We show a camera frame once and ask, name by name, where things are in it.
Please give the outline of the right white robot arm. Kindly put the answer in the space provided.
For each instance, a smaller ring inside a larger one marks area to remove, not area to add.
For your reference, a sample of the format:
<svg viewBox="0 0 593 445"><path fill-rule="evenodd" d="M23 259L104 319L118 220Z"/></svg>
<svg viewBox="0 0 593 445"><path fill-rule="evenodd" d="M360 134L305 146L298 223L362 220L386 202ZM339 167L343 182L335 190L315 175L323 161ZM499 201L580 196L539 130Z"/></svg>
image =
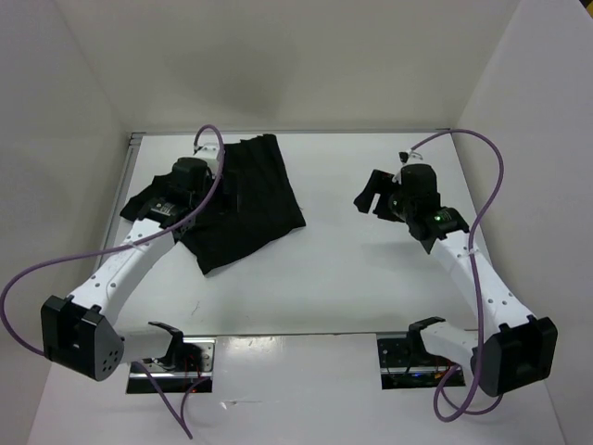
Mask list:
<svg viewBox="0 0 593 445"><path fill-rule="evenodd" d="M549 377L558 329L536 317L513 296L498 273L470 241L470 227L454 208L445 207L433 168L403 166L396 174L375 170L355 198L362 213L404 223L426 253L449 274L483 327L471 334L441 317L410 324L406 352L417 364L440 356L478 378L490 397Z"/></svg>

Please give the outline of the black pleated skirt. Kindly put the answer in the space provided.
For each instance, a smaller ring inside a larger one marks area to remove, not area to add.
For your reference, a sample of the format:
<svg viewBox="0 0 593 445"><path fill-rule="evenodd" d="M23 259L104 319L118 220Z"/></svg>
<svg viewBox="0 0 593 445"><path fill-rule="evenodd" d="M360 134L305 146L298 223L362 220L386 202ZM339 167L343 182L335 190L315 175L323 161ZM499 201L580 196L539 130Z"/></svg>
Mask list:
<svg viewBox="0 0 593 445"><path fill-rule="evenodd" d="M306 221L290 185L278 140L259 135L224 148L221 179L214 193L187 229L177 229L175 240L196 257L202 273L239 261L271 241L305 226ZM174 204L165 198L171 170L131 197L120 217L134 222L145 217L167 228L184 219L200 204Z"/></svg>

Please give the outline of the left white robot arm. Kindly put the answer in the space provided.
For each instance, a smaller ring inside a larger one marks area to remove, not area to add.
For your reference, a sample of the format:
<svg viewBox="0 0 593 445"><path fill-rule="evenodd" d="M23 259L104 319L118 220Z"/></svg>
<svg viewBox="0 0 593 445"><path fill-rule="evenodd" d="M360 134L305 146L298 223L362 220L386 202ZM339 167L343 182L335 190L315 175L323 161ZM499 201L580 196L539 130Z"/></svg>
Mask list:
<svg viewBox="0 0 593 445"><path fill-rule="evenodd" d="M195 224L195 212L214 193L217 175L199 158L178 159L171 172L155 179L122 211L132 228L120 245L67 297L52 296L41 308L43 352L95 381L124 362L152 359L163 370L184 359L183 332L151 322L140 332L115 329L120 312L152 267Z"/></svg>

